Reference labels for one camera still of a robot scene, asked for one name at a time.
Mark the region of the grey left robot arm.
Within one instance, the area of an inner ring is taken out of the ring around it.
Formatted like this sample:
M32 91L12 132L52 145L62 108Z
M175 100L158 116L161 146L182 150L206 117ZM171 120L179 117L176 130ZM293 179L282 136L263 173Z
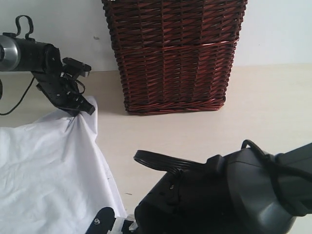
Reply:
M52 105L73 117L95 111L78 88L82 84L78 77L89 76L91 69L73 58L61 58L59 49L52 44L13 38L8 33L0 37L0 70L30 72Z

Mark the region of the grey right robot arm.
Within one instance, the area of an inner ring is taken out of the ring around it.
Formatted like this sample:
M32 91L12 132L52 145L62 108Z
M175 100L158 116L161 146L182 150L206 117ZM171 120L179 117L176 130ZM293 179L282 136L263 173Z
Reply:
M272 155L245 140L198 163L139 150L165 175L135 208L137 234L286 234L312 212L312 146Z

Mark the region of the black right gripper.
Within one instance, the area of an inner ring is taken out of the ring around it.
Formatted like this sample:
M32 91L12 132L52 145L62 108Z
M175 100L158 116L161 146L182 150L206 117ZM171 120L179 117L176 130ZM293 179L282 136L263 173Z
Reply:
M244 234L232 198L238 163L218 175L191 170L166 173L135 209L136 234Z

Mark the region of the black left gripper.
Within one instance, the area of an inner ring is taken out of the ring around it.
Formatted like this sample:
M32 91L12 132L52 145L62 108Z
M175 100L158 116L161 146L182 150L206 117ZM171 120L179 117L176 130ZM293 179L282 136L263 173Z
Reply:
M44 47L43 62L39 71L32 74L37 80L37 88L48 98L56 108L77 116L80 112L92 115L95 111L92 105L78 88L84 85L70 75L63 73L63 59L58 48L51 44Z

